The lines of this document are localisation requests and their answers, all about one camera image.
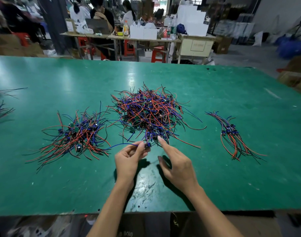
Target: hand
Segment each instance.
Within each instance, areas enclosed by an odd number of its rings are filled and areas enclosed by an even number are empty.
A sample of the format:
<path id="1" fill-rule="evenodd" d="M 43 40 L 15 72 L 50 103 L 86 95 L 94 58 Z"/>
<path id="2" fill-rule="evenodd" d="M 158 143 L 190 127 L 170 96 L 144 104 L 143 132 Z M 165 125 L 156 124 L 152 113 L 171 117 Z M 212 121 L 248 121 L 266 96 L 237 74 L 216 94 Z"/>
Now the hand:
<path id="1" fill-rule="evenodd" d="M 95 12 L 95 15 L 94 15 L 93 19 L 104 19 L 104 20 L 107 20 L 106 16 L 104 14 L 102 14 L 101 12 Z"/>
<path id="2" fill-rule="evenodd" d="M 172 164 L 172 169 L 170 169 L 164 159 L 158 156 L 159 164 L 165 177 L 189 197 L 189 194 L 194 193 L 200 187 L 191 160 L 175 147 L 168 145 L 160 136 L 158 136 L 158 141 Z"/>
<path id="3" fill-rule="evenodd" d="M 115 166 L 117 172 L 116 182 L 127 184 L 129 191 L 134 186 L 134 176 L 136 174 L 138 161 L 151 151 L 150 148 L 145 149 L 143 141 L 133 143 L 134 145 L 125 146 L 115 155 Z"/>

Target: laptop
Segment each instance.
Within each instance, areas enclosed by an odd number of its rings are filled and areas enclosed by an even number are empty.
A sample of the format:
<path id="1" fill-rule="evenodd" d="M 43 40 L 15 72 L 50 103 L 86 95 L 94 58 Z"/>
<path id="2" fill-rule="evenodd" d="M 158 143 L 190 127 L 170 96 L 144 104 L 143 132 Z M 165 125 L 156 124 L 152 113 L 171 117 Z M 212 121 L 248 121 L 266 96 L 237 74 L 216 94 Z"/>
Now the laptop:
<path id="1" fill-rule="evenodd" d="M 88 28 L 91 28 L 94 33 L 102 33 L 109 35 L 108 22 L 103 19 L 86 19 Z"/>

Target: green workbench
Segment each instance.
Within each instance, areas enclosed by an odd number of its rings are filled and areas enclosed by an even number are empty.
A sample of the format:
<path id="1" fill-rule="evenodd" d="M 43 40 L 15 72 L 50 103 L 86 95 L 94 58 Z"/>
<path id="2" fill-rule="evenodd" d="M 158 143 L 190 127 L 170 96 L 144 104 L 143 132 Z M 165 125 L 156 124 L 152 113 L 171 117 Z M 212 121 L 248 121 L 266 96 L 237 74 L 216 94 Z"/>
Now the green workbench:
<path id="1" fill-rule="evenodd" d="M 0 215 L 97 213 L 115 183 L 114 154 L 123 146 L 92 161 L 66 155 L 36 172 L 30 154 L 49 144 L 41 132 L 59 124 L 57 110 L 74 116 L 111 105 L 114 90 L 163 85 L 190 100 L 185 121 L 195 131 L 177 128 L 180 139 L 171 145 L 187 155 L 207 195 L 223 211 L 301 208 L 301 95 L 250 67 L 208 67 L 162 63 L 65 60 L 0 56 L 0 90 L 15 111 L 0 119 Z M 258 164 L 251 156 L 231 160 L 220 141 L 220 124 L 205 111 L 219 111 L 232 121 L 245 144 L 266 154 Z M 112 113 L 109 119 L 117 119 Z M 122 142 L 117 126 L 108 128 L 111 145 Z M 188 211 L 184 196 L 163 180 L 158 170 L 162 148 L 154 146 L 140 164 L 137 183 L 125 212 Z"/>

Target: left hand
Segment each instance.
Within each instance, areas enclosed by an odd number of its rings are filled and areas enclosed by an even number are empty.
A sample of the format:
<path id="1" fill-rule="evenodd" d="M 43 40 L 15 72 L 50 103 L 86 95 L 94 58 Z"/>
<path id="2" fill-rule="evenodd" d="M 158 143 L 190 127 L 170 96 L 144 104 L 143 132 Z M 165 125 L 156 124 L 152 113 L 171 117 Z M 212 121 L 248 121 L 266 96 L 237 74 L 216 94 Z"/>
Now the left hand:
<path id="1" fill-rule="evenodd" d="M 136 174 L 138 161 L 147 156 L 150 148 L 145 149 L 143 141 L 133 143 L 134 145 L 125 146 L 115 155 L 115 166 L 117 172 L 116 182 L 127 185 L 130 191 L 134 186 L 134 176 Z"/>
<path id="2" fill-rule="evenodd" d="M 95 17 L 100 17 L 101 19 L 107 20 L 106 16 L 104 14 L 102 14 L 101 12 L 95 12 L 94 19 L 98 19 Z"/>

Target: right hand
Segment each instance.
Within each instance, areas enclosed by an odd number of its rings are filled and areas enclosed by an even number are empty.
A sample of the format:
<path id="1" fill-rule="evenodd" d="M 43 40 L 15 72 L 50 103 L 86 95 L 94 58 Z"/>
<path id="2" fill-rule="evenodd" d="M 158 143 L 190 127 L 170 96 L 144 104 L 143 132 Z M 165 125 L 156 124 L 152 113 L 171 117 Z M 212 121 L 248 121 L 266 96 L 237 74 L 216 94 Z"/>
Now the right hand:
<path id="1" fill-rule="evenodd" d="M 196 192 L 198 187 L 200 187 L 191 160 L 175 147 L 168 145 L 160 136 L 158 136 L 158 141 L 172 164 L 172 169 L 170 169 L 164 159 L 158 156 L 159 164 L 165 177 L 189 197 L 190 194 Z"/>

